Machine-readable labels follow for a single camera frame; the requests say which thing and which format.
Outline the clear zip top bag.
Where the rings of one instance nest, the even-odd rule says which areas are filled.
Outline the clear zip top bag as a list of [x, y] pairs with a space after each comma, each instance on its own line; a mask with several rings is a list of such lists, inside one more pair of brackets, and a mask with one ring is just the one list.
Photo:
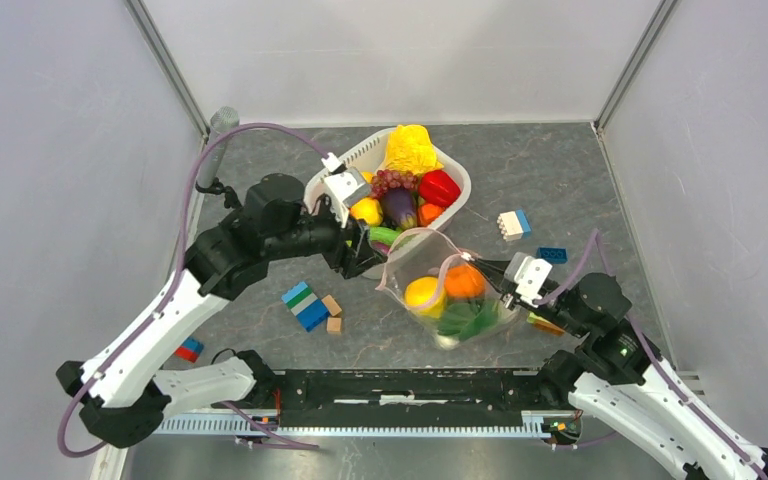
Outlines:
[[475, 259], [442, 232], [413, 228], [390, 244], [377, 289], [399, 303], [438, 348], [453, 350], [511, 326], [518, 316], [504, 307]]

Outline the yellow lemon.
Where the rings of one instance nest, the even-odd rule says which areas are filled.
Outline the yellow lemon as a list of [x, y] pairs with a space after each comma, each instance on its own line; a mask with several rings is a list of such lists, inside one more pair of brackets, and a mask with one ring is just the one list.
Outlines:
[[405, 306], [419, 316], [439, 319], [446, 308], [446, 294], [437, 293], [438, 278], [424, 276], [412, 281], [405, 289]]

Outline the green leafy bok choy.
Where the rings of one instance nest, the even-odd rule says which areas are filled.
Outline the green leafy bok choy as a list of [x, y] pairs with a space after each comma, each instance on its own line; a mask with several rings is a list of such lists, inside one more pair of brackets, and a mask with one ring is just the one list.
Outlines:
[[489, 332], [499, 323], [497, 300], [459, 301], [443, 310], [436, 333], [464, 342]]

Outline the orange fruit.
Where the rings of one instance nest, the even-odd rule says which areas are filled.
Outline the orange fruit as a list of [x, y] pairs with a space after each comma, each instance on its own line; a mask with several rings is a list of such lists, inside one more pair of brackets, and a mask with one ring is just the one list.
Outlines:
[[472, 265], [451, 267], [444, 276], [444, 290], [452, 299], [475, 299], [486, 292], [484, 276]]

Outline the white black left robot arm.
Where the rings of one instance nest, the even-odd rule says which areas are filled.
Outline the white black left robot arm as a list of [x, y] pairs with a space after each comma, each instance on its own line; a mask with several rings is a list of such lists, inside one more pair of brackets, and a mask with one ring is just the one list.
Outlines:
[[272, 399], [274, 374], [254, 351], [182, 371], [164, 363], [206, 320], [265, 279], [274, 261], [319, 255], [346, 279], [382, 261], [369, 227], [350, 215], [371, 191], [363, 175], [348, 169], [321, 185], [322, 194], [306, 206], [298, 179], [265, 176], [196, 238], [158, 296], [116, 340], [89, 360], [57, 369], [71, 411], [91, 435], [126, 448], [178, 414], [223, 401], [257, 408]]

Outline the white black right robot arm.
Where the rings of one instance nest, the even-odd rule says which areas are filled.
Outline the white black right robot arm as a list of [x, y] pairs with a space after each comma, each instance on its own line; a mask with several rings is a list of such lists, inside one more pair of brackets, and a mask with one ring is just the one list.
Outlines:
[[521, 307], [580, 339], [537, 373], [540, 400], [593, 416], [675, 479], [768, 479], [768, 447], [729, 427], [631, 318], [616, 278], [591, 272], [558, 283], [551, 265], [522, 253], [473, 259], [507, 308]]

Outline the white plastic basket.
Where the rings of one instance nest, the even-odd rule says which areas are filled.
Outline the white plastic basket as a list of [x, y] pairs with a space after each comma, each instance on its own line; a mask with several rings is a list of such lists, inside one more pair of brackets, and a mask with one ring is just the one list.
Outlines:
[[371, 228], [381, 252], [409, 227], [443, 230], [471, 193], [469, 174], [433, 145], [426, 127], [381, 130], [340, 157], [357, 169], [371, 193], [349, 209]]

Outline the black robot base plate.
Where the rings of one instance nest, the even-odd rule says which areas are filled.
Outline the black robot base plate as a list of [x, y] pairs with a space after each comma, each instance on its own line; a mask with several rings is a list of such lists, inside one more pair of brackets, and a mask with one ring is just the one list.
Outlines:
[[282, 427], [513, 427], [525, 411], [564, 411], [532, 370], [288, 369], [234, 406], [272, 409]]

